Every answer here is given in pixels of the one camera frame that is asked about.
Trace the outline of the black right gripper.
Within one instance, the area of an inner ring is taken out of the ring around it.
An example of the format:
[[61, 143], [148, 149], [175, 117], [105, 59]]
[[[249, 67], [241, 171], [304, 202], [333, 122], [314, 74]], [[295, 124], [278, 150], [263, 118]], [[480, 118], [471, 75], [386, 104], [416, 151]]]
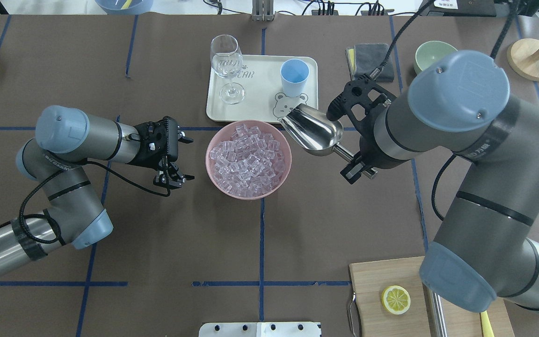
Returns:
[[[342, 93], [332, 100], [327, 109], [327, 118], [334, 122], [347, 116], [357, 132], [367, 143], [376, 145], [374, 125], [381, 112], [387, 110], [396, 100], [396, 96], [380, 86], [376, 81], [363, 76], [361, 79], [349, 81]], [[357, 119], [353, 107], [360, 105], [365, 110], [365, 117]], [[370, 163], [370, 155], [366, 152], [340, 153], [340, 157], [347, 162], [347, 166], [340, 171], [340, 175], [353, 185], [362, 175], [374, 179], [374, 167]]]

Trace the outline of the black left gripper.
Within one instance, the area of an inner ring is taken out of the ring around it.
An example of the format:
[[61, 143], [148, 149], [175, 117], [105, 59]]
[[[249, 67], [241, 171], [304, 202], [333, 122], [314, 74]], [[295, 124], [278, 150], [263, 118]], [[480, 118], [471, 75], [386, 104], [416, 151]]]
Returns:
[[163, 117], [158, 122], [141, 123], [134, 128], [138, 134], [138, 150], [129, 165], [156, 170], [153, 184], [167, 190], [180, 189], [184, 182], [195, 179], [193, 175], [184, 174], [175, 163], [178, 159], [178, 142], [194, 142], [185, 132], [180, 132], [175, 119]]

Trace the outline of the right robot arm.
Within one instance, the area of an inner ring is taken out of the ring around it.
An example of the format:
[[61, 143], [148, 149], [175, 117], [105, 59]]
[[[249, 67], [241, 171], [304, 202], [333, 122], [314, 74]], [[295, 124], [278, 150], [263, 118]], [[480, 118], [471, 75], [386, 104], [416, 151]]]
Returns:
[[347, 115], [361, 134], [354, 164], [390, 169], [436, 147], [471, 163], [430, 243], [419, 275], [471, 312], [498, 297], [539, 314], [539, 106], [510, 93], [505, 71], [479, 51], [456, 51], [422, 71], [406, 92], [365, 75], [347, 83], [327, 117]]

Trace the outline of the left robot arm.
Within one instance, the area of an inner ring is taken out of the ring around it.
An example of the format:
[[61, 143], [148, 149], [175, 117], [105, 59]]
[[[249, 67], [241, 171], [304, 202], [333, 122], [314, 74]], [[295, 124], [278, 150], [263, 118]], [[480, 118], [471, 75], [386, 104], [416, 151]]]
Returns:
[[113, 224], [84, 171], [106, 169], [103, 161], [152, 169], [153, 184], [180, 189], [193, 176], [178, 168], [178, 144], [192, 143], [171, 117], [130, 126], [51, 105], [43, 110], [34, 138], [16, 156], [16, 166], [38, 185], [18, 214], [0, 226], [0, 277], [36, 262], [66, 244], [83, 249], [107, 237]]

